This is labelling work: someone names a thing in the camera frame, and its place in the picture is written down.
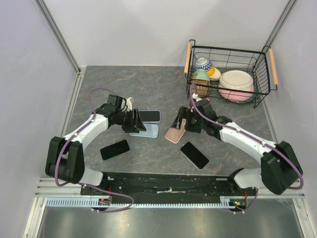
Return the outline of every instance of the wooden handle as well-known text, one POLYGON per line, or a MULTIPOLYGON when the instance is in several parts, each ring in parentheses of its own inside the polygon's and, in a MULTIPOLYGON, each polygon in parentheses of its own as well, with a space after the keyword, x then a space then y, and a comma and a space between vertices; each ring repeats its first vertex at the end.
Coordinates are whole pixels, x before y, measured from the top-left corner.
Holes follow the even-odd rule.
POLYGON ((275 85, 278 85, 278 79, 277 79, 277 74, 276 74, 276 67, 275 67, 273 49, 269 49, 268 52, 269 52, 269 59, 271 60, 273 81, 274 81, 275 85))
POLYGON ((184 73, 188 74, 188 66, 189 66, 189 60, 190 60, 190 52, 192 50, 192 43, 188 42, 188 46, 187 46, 187 55, 186 55, 186 62, 185 62, 185 69, 184 69, 184 73))

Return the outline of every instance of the wall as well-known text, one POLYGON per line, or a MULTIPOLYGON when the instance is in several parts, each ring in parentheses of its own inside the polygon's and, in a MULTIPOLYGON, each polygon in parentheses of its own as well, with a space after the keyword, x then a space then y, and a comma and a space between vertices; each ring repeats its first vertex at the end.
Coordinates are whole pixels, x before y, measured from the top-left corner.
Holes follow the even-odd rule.
POLYGON ((279 140, 293 146, 317 223, 317 2, 298 1, 273 43, 279 88, 266 98, 279 140))
POLYGON ((287 0, 46 0, 87 65, 185 64, 187 42, 261 50, 287 0))
POLYGON ((0 231, 22 237, 75 72, 33 0, 0 1, 0 231))

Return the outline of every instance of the black phone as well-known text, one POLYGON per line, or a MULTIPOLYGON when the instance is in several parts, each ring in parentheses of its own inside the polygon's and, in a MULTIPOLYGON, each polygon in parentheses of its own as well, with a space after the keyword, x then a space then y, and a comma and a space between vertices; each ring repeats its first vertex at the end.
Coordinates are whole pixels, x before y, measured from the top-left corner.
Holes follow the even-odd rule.
POLYGON ((109 160, 130 150, 127 140, 121 140, 100 150, 103 160, 109 160))
POLYGON ((160 122, 160 111, 158 110, 144 110, 139 111, 139 116, 142 122, 160 122))
POLYGON ((180 151, 200 170, 209 162, 209 159, 190 142, 180 148, 180 151))

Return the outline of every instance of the wire basket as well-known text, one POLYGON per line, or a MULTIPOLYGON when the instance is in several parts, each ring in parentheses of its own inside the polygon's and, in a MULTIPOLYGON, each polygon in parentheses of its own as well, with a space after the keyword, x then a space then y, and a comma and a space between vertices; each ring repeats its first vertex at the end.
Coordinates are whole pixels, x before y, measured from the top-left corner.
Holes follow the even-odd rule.
POLYGON ((269 49, 272 76, 275 88, 270 87, 269 71, 266 55, 263 52, 246 51, 229 48, 196 46, 195 40, 190 40, 187 48, 187 58, 185 64, 185 78, 187 79, 186 93, 189 97, 189 88, 192 83, 198 87, 199 95, 213 98, 222 98, 226 101, 235 103, 247 103, 256 108, 261 101, 270 93, 271 90, 277 90, 278 80, 274 63, 273 50, 269 49), (247 72, 253 78, 253 92, 227 89, 219 87, 219 81, 206 81, 207 84, 200 84, 192 81, 194 65, 199 58, 207 58, 221 72, 230 70, 242 70, 247 72))

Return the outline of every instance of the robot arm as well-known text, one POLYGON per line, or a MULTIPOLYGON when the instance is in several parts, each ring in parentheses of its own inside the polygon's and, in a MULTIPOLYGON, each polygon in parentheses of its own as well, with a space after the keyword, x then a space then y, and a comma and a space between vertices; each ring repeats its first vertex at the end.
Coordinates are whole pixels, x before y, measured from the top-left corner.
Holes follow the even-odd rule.
POLYGON ((208 100, 202 100, 196 95, 194 95, 193 98, 195 99, 195 105, 204 116, 222 125, 235 128, 235 130, 211 123, 202 118, 193 108, 185 107, 180 108, 178 116, 172 124, 173 128, 180 129, 180 122, 186 119, 186 131, 201 133, 203 129, 209 136, 213 136, 218 140, 230 143, 243 150, 260 164, 260 168, 251 170, 239 169, 235 171, 231 175, 234 178, 235 186, 238 188, 265 186, 271 192, 281 194, 298 179, 296 172, 291 166, 277 153, 264 146, 265 144, 276 148, 279 152, 287 156, 299 172, 303 174, 302 168, 290 144, 285 141, 276 144, 273 141, 268 141, 253 135, 239 127, 229 118, 218 117, 208 100), (248 135, 262 141, 262 144, 255 142, 249 136, 244 135, 243 132, 247 132, 248 135))
POLYGON ((103 173, 85 167, 84 150, 100 133, 115 124, 120 125, 123 131, 128 133, 146 131, 139 119, 138 110, 132 108, 132 103, 133 98, 124 99, 110 95, 107 103, 96 109, 96 114, 92 114, 75 131, 65 137, 54 137, 49 146, 46 174, 54 177, 57 158, 66 141, 70 140, 64 151, 64 154, 68 153, 68 158, 62 157, 58 167, 58 178, 66 182, 98 186, 103 173))

